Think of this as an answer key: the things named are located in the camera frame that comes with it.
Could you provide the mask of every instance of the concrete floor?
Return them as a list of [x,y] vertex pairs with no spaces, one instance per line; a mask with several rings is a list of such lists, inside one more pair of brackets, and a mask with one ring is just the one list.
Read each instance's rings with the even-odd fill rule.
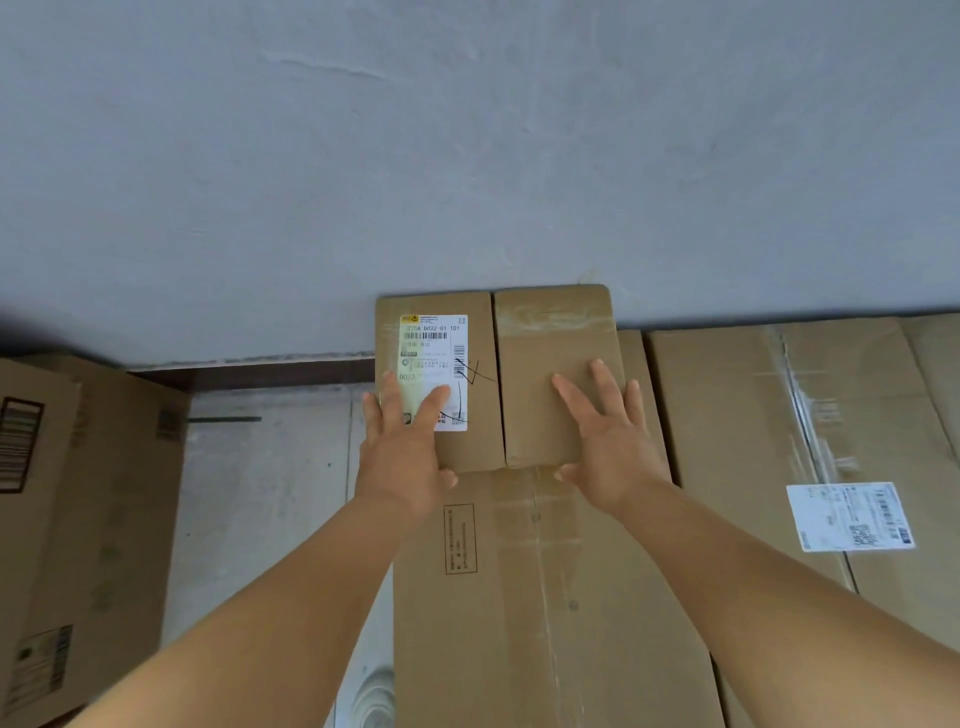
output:
[[[177,515],[163,643],[253,581],[353,496],[369,385],[198,395]],[[365,677],[393,664],[387,574],[326,728],[348,728]]]

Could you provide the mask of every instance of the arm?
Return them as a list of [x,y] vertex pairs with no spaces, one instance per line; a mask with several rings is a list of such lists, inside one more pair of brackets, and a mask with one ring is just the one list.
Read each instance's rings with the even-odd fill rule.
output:
[[960,655],[723,520],[670,481],[639,386],[591,364],[606,414],[554,384],[583,461],[559,477],[636,538],[758,726],[960,722]]
[[440,387],[404,426],[396,377],[364,397],[356,497],[317,533],[131,673],[71,726],[303,726],[326,720],[403,538],[456,483],[440,471]]

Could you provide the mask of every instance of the white wall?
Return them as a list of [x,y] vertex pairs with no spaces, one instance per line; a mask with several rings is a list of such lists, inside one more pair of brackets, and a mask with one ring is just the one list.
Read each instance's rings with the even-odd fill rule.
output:
[[378,294],[960,305],[953,0],[5,0],[0,328],[369,351]]

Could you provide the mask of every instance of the cardboard box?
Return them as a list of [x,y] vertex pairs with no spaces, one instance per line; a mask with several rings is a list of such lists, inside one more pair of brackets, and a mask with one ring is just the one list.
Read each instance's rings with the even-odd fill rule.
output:
[[960,452],[960,313],[901,319],[940,422]]
[[2,728],[34,728],[109,688],[160,638],[189,396],[66,355],[32,364],[81,404]]
[[599,406],[588,364],[624,385],[610,291],[602,285],[517,288],[493,296],[507,466],[580,459],[580,436],[550,377],[568,376]]
[[[649,393],[642,346],[624,334]],[[648,416],[657,431],[652,398]],[[707,650],[660,572],[552,474],[461,476],[396,559],[397,725],[721,728]]]
[[[652,335],[681,485],[768,544],[960,648],[960,469],[898,321]],[[790,484],[893,482],[918,547],[803,553]],[[750,725],[726,690],[729,725]]]
[[462,376],[468,401],[467,429],[437,432],[441,467],[457,473],[502,468],[503,430],[500,421],[500,385],[493,336],[491,295],[487,292],[445,293],[430,296],[381,298],[376,302],[376,390],[385,372],[396,372],[400,319],[404,316],[466,316],[468,361]]
[[80,389],[0,359],[0,724]]

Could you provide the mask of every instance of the dark wall trim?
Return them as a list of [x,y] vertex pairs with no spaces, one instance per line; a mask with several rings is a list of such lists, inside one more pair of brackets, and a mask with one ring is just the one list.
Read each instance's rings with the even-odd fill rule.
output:
[[302,361],[286,364],[244,364],[194,369],[157,369],[150,372],[131,372],[131,374],[182,392],[354,384],[373,381],[373,358]]

